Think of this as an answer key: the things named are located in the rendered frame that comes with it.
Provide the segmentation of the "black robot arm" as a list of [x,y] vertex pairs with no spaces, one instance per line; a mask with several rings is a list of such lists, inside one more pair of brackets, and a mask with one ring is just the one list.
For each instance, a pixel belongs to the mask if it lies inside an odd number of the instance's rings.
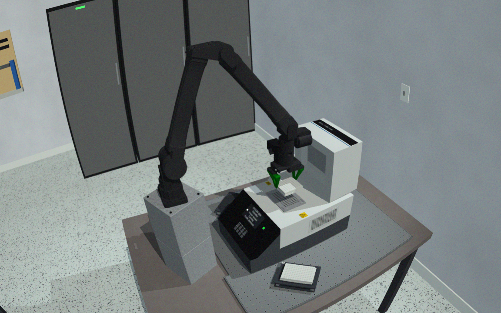
[[[165,208],[188,202],[180,178],[187,171],[184,159],[187,133],[197,97],[200,81],[207,60],[217,60],[219,64],[241,85],[250,97],[263,109],[276,125],[281,135],[279,140],[267,140],[267,150],[274,154],[274,162],[280,164],[280,152],[290,154],[295,148],[312,144],[311,131],[298,127],[295,119],[280,105],[276,98],[256,77],[230,44],[210,41],[194,44],[186,48],[187,54],[181,78],[170,129],[165,145],[160,149],[158,192]],[[291,140],[292,139],[292,140]]]

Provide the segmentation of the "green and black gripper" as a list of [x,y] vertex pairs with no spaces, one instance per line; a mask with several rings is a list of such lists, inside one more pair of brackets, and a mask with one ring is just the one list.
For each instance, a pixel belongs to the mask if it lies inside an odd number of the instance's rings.
[[[276,169],[276,170],[275,170]],[[304,165],[301,164],[301,162],[294,157],[294,151],[292,151],[290,154],[288,153],[282,153],[280,151],[280,164],[278,165],[276,162],[271,162],[271,166],[267,168],[267,172],[269,173],[270,177],[273,180],[274,186],[278,187],[280,183],[280,175],[277,174],[287,170],[287,172],[291,173],[292,172],[292,177],[294,177],[295,180],[298,179],[300,174],[304,170]],[[295,176],[295,171],[298,170],[296,176]]]

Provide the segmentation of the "white well pcr plate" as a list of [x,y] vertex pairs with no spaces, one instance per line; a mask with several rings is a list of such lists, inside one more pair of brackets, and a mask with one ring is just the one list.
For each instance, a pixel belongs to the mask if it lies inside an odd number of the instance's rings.
[[316,268],[314,266],[303,266],[286,263],[280,280],[291,283],[312,284],[314,281]]

